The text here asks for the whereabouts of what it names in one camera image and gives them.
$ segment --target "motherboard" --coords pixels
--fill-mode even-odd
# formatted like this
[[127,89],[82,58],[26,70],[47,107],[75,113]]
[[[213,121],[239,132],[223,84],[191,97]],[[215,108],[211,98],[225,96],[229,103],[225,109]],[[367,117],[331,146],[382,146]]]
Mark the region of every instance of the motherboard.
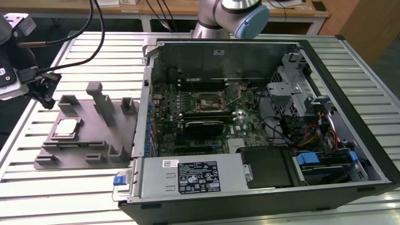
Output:
[[154,83],[159,156],[223,154],[233,145],[269,145],[259,90],[247,81]]

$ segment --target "aluminum extrusion table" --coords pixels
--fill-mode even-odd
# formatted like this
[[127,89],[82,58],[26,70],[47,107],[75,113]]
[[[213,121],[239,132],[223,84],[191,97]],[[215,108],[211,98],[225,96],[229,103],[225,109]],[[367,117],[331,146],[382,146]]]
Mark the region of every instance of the aluminum extrusion table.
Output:
[[[97,59],[83,66],[59,71],[63,73],[63,79],[55,93],[57,100],[63,94],[75,94],[79,99],[90,99],[86,93],[90,81],[103,82],[103,93],[114,100],[122,97],[139,100],[145,70],[142,44],[146,38],[190,38],[190,34],[107,33]],[[373,133],[400,168],[400,101],[349,43],[334,36],[262,35],[259,38],[307,39],[311,42]],[[77,40],[66,43],[54,65],[89,58],[99,40],[99,32],[86,32]],[[31,101],[0,152],[0,225],[135,224],[111,198],[114,175],[122,169],[34,169],[34,160],[58,114],[58,106],[46,110],[41,104]],[[399,208],[400,191],[395,190],[381,196],[362,198],[335,210],[249,217],[213,223],[398,225]]]

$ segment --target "white sticker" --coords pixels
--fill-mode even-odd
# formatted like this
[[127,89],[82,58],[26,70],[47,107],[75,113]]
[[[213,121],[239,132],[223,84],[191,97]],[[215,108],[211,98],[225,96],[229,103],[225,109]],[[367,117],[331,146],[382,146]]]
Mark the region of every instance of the white sticker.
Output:
[[178,167],[178,163],[181,163],[178,159],[163,160],[163,167]]
[[139,13],[139,10],[122,10],[122,13]]
[[225,55],[226,50],[214,50],[214,55]]

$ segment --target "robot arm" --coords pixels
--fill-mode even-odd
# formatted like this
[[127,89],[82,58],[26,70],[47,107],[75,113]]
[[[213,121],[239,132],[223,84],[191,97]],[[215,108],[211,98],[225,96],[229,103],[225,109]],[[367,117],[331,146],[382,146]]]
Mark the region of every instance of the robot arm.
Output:
[[255,38],[263,31],[270,10],[262,0],[202,0],[194,38]]
[[0,100],[30,96],[51,109],[61,75],[38,74],[34,53],[29,48],[18,47],[19,37],[30,35],[35,27],[29,14],[0,16]]

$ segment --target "barcode sticker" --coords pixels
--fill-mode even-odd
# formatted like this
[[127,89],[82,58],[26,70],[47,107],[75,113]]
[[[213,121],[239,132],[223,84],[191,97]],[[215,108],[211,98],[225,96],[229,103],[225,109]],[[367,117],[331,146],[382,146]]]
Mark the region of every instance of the barcode sticker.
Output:
[[163,167],[178,167],[178,163],[181,163],[178,159],[163,160]]

